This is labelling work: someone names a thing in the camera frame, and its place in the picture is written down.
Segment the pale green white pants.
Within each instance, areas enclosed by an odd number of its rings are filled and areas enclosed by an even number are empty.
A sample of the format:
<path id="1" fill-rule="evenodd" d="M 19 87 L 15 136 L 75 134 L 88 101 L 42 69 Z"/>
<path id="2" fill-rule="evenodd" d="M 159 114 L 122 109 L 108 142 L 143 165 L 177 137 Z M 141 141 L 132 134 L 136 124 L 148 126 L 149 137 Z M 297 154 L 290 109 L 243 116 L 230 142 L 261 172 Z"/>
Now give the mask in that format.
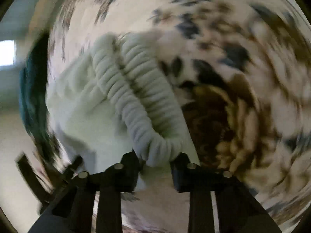
<path id="1" fill-rule="evenodd" d="M 151 33 L 105 34 L 49 84 L 51 126 L 92 174 L 134 151 L 145 189 L 180 154 L 199 161 L 181 107 L 158 66 Z"/>

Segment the floral patterned bed sheet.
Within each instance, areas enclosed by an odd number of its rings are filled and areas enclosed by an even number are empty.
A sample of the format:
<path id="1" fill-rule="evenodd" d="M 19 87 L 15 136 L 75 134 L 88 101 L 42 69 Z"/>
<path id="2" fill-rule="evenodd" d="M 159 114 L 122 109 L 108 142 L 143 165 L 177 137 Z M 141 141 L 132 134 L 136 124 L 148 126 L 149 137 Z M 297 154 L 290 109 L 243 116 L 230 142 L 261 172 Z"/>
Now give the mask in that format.
<path id="1" fill-rule="evenodd" d="M 237 177 L 282 231 L 310 203 L 310 29 L 282 0 L 66 0 L 49 83 L 105 34 L 151 33 L 198 164 Z M 123 194 L 125 225 L 186 232 L 190 196 L 171 173 Z"/>

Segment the pale green striped curtain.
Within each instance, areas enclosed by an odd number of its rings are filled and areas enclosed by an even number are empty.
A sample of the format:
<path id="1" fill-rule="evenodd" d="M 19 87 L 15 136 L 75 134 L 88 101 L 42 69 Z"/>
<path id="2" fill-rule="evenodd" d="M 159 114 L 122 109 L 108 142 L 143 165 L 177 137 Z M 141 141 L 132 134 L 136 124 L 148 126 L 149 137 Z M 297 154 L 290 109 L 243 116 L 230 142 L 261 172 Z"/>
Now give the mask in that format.
<path id="1" fill-rule="evenodd" d="M 1 66 L 1 111 L 18 105 L 19 71 L 33 44 L 50 29 L 59 0 L 15 0 L 1 20 L 1 40 L 14 41 L 13 63 Z"/>

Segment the dark teal velvet cushion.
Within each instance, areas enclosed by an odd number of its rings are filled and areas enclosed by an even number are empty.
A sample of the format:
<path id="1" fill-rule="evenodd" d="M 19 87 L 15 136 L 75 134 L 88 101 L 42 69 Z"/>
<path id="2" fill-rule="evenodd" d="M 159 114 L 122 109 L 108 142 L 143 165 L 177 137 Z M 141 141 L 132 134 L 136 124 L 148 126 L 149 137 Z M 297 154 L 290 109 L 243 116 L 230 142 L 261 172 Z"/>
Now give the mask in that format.
<path id="1" fill-rule="evenodd" d="M 41 34 L 29 52 L 19 74 L 19 113 L 25 130 L 34 140 L 40 157 L 51 163 L 59 152 L 47 127 L 45 101 L 48 68 L 47 32 Z"/>

